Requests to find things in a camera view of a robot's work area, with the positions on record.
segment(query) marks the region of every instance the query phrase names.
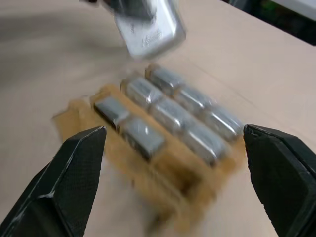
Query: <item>wooden table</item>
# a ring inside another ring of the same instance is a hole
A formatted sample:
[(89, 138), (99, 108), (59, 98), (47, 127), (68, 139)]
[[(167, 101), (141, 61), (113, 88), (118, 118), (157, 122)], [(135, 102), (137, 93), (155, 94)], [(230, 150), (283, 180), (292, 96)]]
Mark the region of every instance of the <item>wooden table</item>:
[[(186, 42), (158, 62), (245, 123), (299, 136), (316, 150), (316, 48), (218, 0), (182, 0)], [(61, 145), (50, 120), (70, 99), (127, 72), (113, 17), (64, 0), (0, 3), (0, 220)], [(146, 236), (151, 209), (104, 162), (85, 236)], [(166, 229), (161, 236), (177, 236)], [(188, 236), (275, 237), (245, 167)]]

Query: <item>beige table surface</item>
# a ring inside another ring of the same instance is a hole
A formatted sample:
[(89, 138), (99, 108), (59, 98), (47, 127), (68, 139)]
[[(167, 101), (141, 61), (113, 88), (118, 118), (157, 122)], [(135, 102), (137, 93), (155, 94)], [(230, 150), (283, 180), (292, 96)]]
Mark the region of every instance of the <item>beige table surface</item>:
[[(299, 136), (316, 151), (316, 48), (219, 0), (181, 0), (181, 48), (159, 60), (245, 123)], [(77, 0), (0, 3), (0, 220), (61, 142), (51, 121), (67, 102), (119, 83), (127, 60), (113, 17)], [(86, 229), (141, 237), (151, 209), (106, 162)], [(172, 229), (162, 236), (177, 236)], [(196, 237), (275, 237), (246, 167), (231, 178)]]

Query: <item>tabletop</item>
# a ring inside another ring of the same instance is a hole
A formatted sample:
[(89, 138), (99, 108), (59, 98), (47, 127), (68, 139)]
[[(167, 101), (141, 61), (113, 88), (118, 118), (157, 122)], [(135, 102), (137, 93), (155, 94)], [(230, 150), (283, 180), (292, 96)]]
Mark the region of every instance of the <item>tabletop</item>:
[[(316, 48), (219, 0), (181, 0), (187, 40), (158, 63), (243, 122), (316, 151)], [(61, 145), (51, 118), (147, 63), (126, 56), (113, 16), (79, 1), (0, 3), (0, 220)], [(150, 206), (106, 160), (85, 236), (148, 236)], [(166, 228), (159, 236), (177, 236)], [(187, 236), (276, 237), (245, 167)]]

